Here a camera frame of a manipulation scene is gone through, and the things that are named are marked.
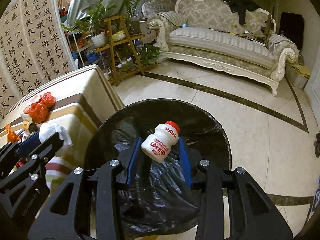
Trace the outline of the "orange plastic wrapper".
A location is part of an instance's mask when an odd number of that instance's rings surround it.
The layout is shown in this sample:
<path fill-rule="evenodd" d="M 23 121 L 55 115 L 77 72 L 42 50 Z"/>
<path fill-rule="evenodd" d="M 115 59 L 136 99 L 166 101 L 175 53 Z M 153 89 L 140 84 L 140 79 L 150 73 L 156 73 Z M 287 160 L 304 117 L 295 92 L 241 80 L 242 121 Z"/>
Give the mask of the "orange plastic wrapper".
<path fill-rule="evenodd" d="M 5 131 L 7 135 L 7 142 L 15 143 L 20 141 L 20 137 L 11 130 L 11 126 L 9 124 L 5 126 Z"/>

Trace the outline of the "white DEKU yogurt bottle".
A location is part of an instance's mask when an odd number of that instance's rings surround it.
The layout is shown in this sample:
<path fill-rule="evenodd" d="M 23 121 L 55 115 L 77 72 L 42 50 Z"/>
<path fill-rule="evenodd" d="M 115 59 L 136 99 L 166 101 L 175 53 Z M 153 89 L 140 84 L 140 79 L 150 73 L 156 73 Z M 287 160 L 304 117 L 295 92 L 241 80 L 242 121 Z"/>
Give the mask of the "white DEKU yogurt bottle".
<path fill-rule="evenodd" d="M 143 141 L 141 150 L 154 161 L 161 163 L 170 153 L 171 147 L 177 144 L 179 132 L 179 126 L 173 121 L 159 124 L 155 132 Z"/>

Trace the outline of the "black lined trash bin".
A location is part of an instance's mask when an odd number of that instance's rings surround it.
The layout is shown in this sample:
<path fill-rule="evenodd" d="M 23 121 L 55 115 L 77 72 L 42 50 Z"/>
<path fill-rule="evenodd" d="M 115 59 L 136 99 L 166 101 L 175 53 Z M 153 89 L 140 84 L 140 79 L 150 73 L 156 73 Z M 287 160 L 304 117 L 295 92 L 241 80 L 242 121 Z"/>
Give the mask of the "black lined trash bin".
<path fill-rule="evenodd" d="M 89 141 L 85 169 L 101 167 L 129 149 L 137 138 L 145 139 L 156 126 L 176 123 L 179 135 L 202 159 L 231 168 L 231 148 L 222 125 L 207 111 L 180 100 L 149 99 L 125 106 L 110 116 Z M 133 185 L 117 193 L 124 235 L 134 239 L 149 235 L 183 233 L 197 224 L 201 194 L 185 183 L 173 146 L 158 163 L 143 154 Z"/>

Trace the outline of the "red orange plastic bag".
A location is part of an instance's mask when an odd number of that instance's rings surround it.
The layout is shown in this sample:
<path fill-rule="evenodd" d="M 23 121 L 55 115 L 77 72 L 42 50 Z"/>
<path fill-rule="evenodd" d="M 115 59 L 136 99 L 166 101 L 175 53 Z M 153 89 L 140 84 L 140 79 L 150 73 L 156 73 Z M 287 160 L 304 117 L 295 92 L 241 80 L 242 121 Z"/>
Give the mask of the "red orange plastic bag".
<path fill-rule="evenodd" d="M 23 111 L 33 120 L 33 123 L 40 124 L 47 120 L 50 110 L 56 103 L 56 98 L 51 92 L 46 92 L 40 96 L 39 100 L 26 107 Z"/>

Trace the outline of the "striped tablecloth table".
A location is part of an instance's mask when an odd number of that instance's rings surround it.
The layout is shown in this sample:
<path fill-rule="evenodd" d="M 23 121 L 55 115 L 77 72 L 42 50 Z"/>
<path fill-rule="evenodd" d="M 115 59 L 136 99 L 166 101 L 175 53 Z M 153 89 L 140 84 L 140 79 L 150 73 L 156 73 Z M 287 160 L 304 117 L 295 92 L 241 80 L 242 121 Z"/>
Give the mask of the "striped tablecloth table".
<path fill-rule="evenodd" d="M 46 92 L 56 98 L 47 122 L 64 127 L 73 143 L 61 148 L 46 165 L 47 186 L 54 193 L 74 168 L 84 166 L 90 139 L 124 104 L 100 67 L 89 65 L 45 83 L 15 103 L 1 121 L 1 145 L 7 143 L 5 126 L 21 131 L 23 110 Z"/>

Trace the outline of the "calligraphy folding screen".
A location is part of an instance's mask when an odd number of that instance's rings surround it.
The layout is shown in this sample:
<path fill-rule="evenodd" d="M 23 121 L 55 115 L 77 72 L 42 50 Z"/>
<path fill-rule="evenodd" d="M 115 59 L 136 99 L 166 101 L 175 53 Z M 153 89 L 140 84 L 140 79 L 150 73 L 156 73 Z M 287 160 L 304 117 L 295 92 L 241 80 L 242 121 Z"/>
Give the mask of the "calligraphy folding screen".
<path fill-rule="evenodd" d="M 73 71 L 56 0 L 11 0 L 1 16 L 1 118 L 21 98 Z"/>

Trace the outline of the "white panel door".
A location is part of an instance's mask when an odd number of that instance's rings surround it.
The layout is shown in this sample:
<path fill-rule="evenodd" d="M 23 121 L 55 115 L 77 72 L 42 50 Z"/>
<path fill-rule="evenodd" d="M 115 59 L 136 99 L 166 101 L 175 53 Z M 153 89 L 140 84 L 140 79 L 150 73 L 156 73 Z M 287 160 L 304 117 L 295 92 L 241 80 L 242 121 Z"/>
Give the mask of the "white panel door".
<path fill-rule="evenodd" d="M 315 116 L 315 119 L 317 121 L 317 124 L 319 125 L 319 119 L 320 119 L 320 107 L 319 107 L 319 82 L 320 82 L 320 71 L 319 71 L 319 64 L 320 64 L 320 55 L 319 50 L 317 52 L 317 57 L 315 61 L 315 65 L 311 71 L 310 79 L 308 80 L 306 87 L 304 89 L 304 92 L 306 94 L 306 97 L 310 103 L 310 106 L 312 108 L 313 114 Z"/>

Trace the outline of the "wooden plant stand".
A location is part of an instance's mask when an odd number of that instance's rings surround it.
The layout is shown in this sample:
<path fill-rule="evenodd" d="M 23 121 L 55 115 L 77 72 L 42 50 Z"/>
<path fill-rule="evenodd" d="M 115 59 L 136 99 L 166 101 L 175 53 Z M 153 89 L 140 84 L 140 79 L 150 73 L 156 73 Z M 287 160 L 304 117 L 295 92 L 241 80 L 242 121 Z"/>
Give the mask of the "wooden plant stand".
<path fill-rule="evenodd" d="M 112 36 L 115 33 L 112 27 L 119 27 L 124 32 L 124 38 L 115 41 Z M 103 19 L 106 44 L 95 49 L 96 54 L 107 54 L 110 70 L 110 83 L 118 86 L 119 82 L 135 74 L 144 74 L 144 67 L 138 55 L 138 50 L 133 44 L 144 37 L 143 34 L 130 35 L 123 15 L 112 16 Z"/>

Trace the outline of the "cardboard box beside sofa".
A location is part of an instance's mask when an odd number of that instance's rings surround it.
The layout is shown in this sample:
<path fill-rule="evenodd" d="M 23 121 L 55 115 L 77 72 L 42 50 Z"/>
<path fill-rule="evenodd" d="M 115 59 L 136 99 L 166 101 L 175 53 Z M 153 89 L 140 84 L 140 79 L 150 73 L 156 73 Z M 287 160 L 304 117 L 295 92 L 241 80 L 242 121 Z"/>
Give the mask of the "cardboard box beside sofa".
<path fill-rule="evenodd" d="M 304 89 L 310 76 L 307 76 L 305 74 L 302 74 L 298 68 L 291 66 L 291 65 L 286 65 L 286 70 L 285 70 L 285 76 L 287 79 L 294 85 L 295 87 L 299 89 Z"/>

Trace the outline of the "potted plant white pot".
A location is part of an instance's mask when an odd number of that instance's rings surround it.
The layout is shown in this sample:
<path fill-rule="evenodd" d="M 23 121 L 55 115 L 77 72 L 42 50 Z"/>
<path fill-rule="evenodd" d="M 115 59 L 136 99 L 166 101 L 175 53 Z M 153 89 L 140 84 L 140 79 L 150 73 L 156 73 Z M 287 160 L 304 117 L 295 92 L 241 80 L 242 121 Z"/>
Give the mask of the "potted plant white pot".
<path fill-rule="evenodd" d="M 98 0 L 91 4 L 90 10 L 82 19 L 75 20 L 75 26 L 67 27 L 61 23 L 61 27 L 66 31 L 80 31 L 90 36 L 95 49 L 103 47 L 106 44 L 105 34 L 102 32 L 104 15 L 107 11 L 116 8 L 114 3 L 103 4 L 104 0 Z"/>

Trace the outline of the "small floor green plant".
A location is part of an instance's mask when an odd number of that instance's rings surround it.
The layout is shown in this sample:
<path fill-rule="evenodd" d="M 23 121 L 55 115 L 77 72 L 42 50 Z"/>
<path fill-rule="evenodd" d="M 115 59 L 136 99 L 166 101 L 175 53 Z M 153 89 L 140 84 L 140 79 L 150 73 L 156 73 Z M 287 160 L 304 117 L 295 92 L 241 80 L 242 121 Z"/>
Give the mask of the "small floor green plant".
<path fill-rule="evenodd" d="M 158 61 L 160 48 L 153 44 L 144 44 L 138 50 L 140 61 L 143 66 L 154 64 Z"/>

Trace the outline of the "tall green potted plant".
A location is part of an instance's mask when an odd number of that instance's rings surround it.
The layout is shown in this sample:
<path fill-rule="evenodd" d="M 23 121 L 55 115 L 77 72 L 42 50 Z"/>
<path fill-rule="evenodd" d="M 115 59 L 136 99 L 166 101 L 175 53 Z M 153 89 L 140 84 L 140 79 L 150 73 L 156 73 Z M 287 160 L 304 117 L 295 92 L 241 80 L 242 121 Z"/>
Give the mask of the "tall green potted plant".
<path fill-rule="evenodd" d="M 136 16 L 136 9 L 141 0 L 123 0 L 126 7 L 126 24 L 130 35 L 141 33 L 140 18 Z"/>

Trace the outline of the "ornate white grey sofa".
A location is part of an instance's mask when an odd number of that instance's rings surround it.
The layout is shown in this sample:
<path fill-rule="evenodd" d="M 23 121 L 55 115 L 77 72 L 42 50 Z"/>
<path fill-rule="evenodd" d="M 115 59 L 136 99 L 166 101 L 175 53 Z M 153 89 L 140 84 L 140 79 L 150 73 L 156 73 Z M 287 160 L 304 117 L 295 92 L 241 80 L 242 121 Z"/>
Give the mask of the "ornate white grey sofa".
<path fill-rule="evenodd" d="M 157 32 L 160 60 L 247 77 L 270 86 L 273 96 L 286 67 L 298 64 L 297 46 L 276 34 L 275 20 L 261 7 L 245 9 L 245 24 L 226 0 L 178 0 L 175 10 L 146 18 Z"/>

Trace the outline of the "black garment on sofa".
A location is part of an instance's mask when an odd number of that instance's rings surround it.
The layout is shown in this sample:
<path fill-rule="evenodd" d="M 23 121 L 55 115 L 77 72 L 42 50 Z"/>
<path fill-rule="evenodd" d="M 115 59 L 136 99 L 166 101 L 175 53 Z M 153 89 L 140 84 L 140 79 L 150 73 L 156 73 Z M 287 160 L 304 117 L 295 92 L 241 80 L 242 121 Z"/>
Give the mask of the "black garment on sofa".
<path fill-rule="evenodd" d="M 252 0 L 223 0 L 225 1 L 232 13 L 237 12 L 239 16 L 239 24 L 246 24 L 246 11 L 253 12 L 260 8 L 260 6 Z"/>

